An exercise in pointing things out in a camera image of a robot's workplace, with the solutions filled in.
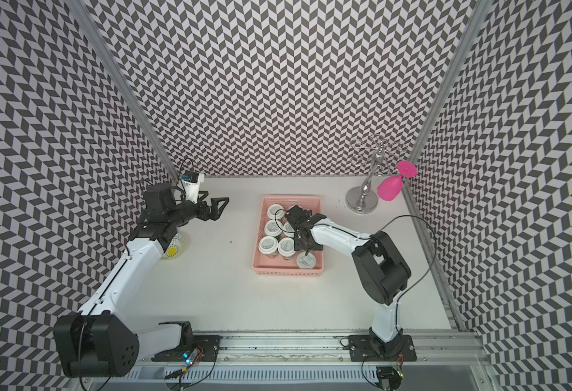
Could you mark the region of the green label yogurt cup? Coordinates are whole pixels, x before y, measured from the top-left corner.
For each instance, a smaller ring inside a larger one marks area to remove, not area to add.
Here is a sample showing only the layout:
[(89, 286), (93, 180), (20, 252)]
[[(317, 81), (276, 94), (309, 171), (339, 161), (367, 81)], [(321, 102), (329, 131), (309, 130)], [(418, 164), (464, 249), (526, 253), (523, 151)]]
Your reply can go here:
[(268, 221), (264, 226), (264, 233), (266, 236), (279, 239), (283, 232), (283, 225), (280, 221)]

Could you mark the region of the yogurt cup edge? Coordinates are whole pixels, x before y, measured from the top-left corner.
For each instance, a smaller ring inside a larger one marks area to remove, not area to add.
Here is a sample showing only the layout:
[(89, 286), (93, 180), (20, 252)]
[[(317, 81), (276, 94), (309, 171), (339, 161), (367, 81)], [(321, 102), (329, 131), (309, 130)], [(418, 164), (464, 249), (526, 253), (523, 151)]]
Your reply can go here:
[(294, 239), (290, 237), (281, 239), (281, 241), (279, 241), (278, 252), (284, 260), (290, 260), (294, 258), (297, 252), (295, 250)]
[(258, 243), (258, 251), (266, 257), (276, 257), (279, 253), (279, 241), (274, 236), (264, 236)]

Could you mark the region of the beige label yogurt cup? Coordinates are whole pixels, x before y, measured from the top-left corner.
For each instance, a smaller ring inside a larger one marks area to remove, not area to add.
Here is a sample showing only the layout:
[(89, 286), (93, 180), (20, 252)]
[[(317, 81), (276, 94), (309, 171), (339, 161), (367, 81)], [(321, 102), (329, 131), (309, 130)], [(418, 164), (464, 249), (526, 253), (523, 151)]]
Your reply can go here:
[(268, 207), (266, 215), (270, 220), (281, 221), (285, 216), (286, 210), (280, 204), (272, 204)]

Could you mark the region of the clear lid yogurt cup front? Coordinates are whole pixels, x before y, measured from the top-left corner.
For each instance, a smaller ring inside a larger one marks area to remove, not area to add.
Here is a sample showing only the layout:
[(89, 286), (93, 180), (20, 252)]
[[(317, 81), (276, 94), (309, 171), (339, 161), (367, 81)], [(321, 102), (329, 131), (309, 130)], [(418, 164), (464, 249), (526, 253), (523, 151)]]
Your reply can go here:
[(317, 260), (313, 252), (300, 252), (297, 255), (297, 266), (302, 270), (312, 270), (316, 267)]

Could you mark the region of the pink plastic basket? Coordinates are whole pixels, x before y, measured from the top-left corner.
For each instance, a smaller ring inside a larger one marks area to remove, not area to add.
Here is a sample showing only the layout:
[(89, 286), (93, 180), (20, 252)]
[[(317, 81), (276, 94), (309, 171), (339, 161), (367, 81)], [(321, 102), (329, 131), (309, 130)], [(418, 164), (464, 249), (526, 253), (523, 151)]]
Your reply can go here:
[(287, 222), (292, 207), (302, 208), (308, 215), (319, 213), (318, 196), (267, 195), (261, 204), (252, 268), (258, 275), (320, 276), (324, 270), (323, 253), (294, 249), (295, 230)]

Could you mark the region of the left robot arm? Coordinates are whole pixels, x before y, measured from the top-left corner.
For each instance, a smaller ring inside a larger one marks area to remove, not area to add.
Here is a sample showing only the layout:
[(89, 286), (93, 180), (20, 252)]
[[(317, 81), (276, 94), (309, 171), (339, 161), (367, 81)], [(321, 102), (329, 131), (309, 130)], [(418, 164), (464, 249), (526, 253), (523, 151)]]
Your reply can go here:
[(208, 195), (202, 191), (197, 200), (177, 201), (166, 182), (144, 192), (145, 208), (118, 263), (79, 311), (58, 318), (53, 327), (65, 376), (122, 377), (144, 358), (168, 352), (187, 355), (194, 349), (189, 322), (167, 322), (137, 332), (126, 325), (125, 310), (180, 226), (195, 218), (219, 220), (230, 200)]

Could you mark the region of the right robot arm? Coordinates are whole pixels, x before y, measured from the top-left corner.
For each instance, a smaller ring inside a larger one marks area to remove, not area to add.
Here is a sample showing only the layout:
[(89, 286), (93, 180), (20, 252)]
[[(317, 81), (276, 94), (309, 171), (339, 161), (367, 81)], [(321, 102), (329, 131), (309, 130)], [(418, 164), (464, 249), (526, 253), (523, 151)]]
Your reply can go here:
[(353, 260), (365, 293), (375, 302), (372, 339), (379, 344), (397, 341), (401, 332), (398, 297), (406, 291), (412, 273), (389, 235), (353, 231), (298, 205), (287, 210), (285, 218), (294, 234), (295, 250), (311, 253), (329, 247)]

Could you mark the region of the patterned round plate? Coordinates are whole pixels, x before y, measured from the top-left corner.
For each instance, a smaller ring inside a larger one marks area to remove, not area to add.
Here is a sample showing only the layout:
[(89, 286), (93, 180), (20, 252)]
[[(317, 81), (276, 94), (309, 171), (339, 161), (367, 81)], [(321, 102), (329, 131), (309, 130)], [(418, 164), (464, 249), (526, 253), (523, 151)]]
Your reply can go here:
[(178, 233), (175, 237), (171, 240), (170, 245), (168, 248), (163, 252), (162, 259), (163, 260), (173, 260), (179, 257), (185, 248), (185, 237), (183, 234)]

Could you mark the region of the silver metal cup stand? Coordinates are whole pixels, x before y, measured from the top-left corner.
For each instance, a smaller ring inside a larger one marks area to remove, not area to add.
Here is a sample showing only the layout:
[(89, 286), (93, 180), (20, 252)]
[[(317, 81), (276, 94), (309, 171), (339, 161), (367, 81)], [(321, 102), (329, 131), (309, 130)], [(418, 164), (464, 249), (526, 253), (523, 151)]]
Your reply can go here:
[(386, 150), (388, 146), (389, 141), (382, 139), (372, 148), (372, 154), (368, 158), (369, 169), (367, 176), (359, 187), (353, 187), (347, 191), (345, 203), (352, 212), (357, 214), (369, 214), (374, 212), (378, 206), (379, 197), (372, 189), (372, 181), (374, 176), (378, 176), (377, 171), (386, 160)]

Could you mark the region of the magenta plastic wine glass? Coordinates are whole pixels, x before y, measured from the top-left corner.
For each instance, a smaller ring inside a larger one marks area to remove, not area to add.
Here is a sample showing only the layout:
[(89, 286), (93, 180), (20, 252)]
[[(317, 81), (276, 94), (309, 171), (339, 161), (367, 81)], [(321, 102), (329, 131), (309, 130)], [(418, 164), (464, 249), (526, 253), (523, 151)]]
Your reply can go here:
[(392, 201), (403, 190), (403, 179), (414, 178), (418, 174), (418, 169), (409, 161), (399, 161), (396, 165), (398, 175), (385, 179), (377, 188), (377, 194), (384, 201)]

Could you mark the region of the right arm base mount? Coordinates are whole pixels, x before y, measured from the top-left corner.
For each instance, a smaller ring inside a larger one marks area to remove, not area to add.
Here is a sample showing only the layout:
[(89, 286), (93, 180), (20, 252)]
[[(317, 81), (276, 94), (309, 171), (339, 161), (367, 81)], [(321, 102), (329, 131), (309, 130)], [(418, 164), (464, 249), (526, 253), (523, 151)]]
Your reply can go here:
[(403, 363), (417, 361), (416, 347), (409, 335), (399, 334), (390, 342), (383, 342), (375, 335), (349, 335), (347, 342), (352, 362), (365, 359)]

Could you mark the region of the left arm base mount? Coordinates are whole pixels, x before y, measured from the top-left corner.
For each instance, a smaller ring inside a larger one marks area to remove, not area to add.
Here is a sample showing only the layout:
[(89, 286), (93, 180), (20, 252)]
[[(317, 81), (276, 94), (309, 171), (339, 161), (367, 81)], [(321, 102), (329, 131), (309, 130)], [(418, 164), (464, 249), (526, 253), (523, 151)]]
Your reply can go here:
[(217, 359), (221, 340), (222, 337), (217, 334), (194, 336), (190, 344), (180, 344), (171, 350), (162, 351), (151, 360), (156, 363), (186, 363), (193, 351), (198, 350), (202, 363), (213, 363)]

